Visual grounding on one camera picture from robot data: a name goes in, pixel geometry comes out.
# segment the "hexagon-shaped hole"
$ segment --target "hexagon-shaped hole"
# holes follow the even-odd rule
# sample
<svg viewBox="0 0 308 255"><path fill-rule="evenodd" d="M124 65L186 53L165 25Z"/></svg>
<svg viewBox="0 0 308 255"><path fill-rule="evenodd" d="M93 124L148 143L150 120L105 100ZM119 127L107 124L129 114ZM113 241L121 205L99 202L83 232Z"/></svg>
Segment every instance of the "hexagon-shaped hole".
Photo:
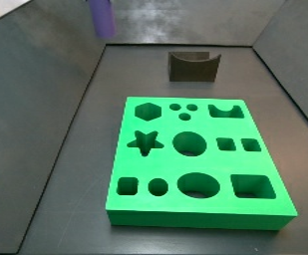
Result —
<svg viewBox="0 0 308 255"><path fill-rule="evenodd" d="M137 106L136 116L149 122L161 117L161 107L152 103L142 104Z"/></svg>

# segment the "gray wall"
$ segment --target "gray wall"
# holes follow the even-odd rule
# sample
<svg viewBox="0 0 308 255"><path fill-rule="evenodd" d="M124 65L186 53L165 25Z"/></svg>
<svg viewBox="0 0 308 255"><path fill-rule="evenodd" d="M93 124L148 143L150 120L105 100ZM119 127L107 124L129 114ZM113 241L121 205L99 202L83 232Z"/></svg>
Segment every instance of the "gray wall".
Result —
<svg viewBox="0 0 308 255"><path fill-rule="evenodd" d="M252 46L285 0L114 0L110 42Z"/></svg>
<svg viewBox="0 0 308 255"><path fill-rule="evenodd" d="M289 0L253 49L308 118L308 0Z"/></svg>
<svg viewBox="0 0 308 255"><path fill-rule="evenodd" d="M85 1L0 20L0 253L18 251L103 49Z"/></svg>

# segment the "arch-shaped hole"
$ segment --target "arch-shaped hole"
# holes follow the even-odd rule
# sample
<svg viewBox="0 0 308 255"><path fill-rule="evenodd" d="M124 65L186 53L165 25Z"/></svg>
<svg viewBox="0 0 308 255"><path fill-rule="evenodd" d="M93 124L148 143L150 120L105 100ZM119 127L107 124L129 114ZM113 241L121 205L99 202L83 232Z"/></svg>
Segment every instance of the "arch-shaped hole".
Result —
<svg viewBox="0 0 308 255"><path fill-rule="evenodd" d="M181 132L172 141L174 149L185 156L198 156L206 150L206 142L200 134L192 131Z"/></svg>
<svg viewBox="0 0 308 255"><path fill-rule="evenodd" d="M153 179L149 183L149 192L154 196L162 196L168 193L168 183L164 179Z"/></svg>
<svg viewBox="0 0 308 255"><path fill-rule="evenodd" d="M214 105L208 106L209 114L213 118L235 118L243 119L244 112L240 106L233 106L232 110L224 111L218 109Z"/></svg>
<svg viewBox="0 0 308 255"><path fill-rule="evenodd" d="M184 175L177 182L177 187L186 196L208 198L220 191L218 181L208 174L193 172Z"/></svg>

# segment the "purple object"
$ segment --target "purple object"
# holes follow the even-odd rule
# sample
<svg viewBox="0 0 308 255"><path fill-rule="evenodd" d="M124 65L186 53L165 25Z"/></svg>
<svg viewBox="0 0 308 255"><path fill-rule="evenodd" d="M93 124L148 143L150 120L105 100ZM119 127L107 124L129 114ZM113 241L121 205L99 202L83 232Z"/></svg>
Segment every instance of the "purple object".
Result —
<svg viewBox="0 0 308 255"><path fill-rule="evenodd" d="M113 3L110 0L89 0L97 35L111 38L117 34Z"/></svg>

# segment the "dark gray block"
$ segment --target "dark gray block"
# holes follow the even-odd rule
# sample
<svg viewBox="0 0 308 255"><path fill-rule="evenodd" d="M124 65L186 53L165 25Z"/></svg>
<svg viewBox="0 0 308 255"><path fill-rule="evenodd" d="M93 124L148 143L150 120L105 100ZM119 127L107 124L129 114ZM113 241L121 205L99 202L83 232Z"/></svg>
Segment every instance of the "dark gray block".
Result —
<svg viewBox="0 0 308 255"><path fill-rule="evenodd" d="M170 83L170 51L221 54L216 83ZM105 202L128 96L247 101L300 213L280 232L111 227ZM251 49L107 47L21 254L134 253L308 254L308 124Z"/></svg>
<svg viewBox="0 0 308 255"><path fill-rule="evenodd" d="M284 0L114 0L111 43L252 46Z"/></svg>
<svg viewBox="0 0 308 255"><path fill-rule="evenodd" d="M0 20L0 253L18 251L103 48L83 1Z"/></svg>
<svg viewBox="0 0 308 255"><path fill-rule="evenodd" d="M253 48L308 118L308 1L285 3Z"/></svg>
<svg viewBox="0 0 308 255"><path fill-rule="evenodd" d="M209 58L208 52L169 52L172 82L214 82L221 55Z"/></svg>

